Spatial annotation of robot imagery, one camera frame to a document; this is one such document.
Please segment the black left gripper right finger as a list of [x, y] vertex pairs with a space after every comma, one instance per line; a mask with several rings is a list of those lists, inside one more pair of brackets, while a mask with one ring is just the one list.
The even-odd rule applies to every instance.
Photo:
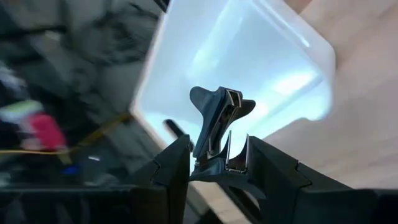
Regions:
[[266, 224], [398, 224], [398, 189], [354, 189], [249, 137], [249, 175]]

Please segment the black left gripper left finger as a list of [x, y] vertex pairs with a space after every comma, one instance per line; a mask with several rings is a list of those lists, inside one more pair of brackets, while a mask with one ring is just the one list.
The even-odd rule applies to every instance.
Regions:
[[0, 224], [182, 224], [190, 150], [184, 134], [126, 184], [0, 189]]

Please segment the white plastic bin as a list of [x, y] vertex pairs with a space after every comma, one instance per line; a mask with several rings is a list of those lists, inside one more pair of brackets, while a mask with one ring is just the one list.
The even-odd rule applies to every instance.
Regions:
[[131, 113], [161, 146], [174, 141], [166, 119], [196, 141], [202, 117], [190, 90], [238, 90], [256, 107], [229, 127], [237, 155], [247, 135], [263, 139], [298, 119], [322, 119], [332, 105], [335, 58], [283, 0], [170, 0]]

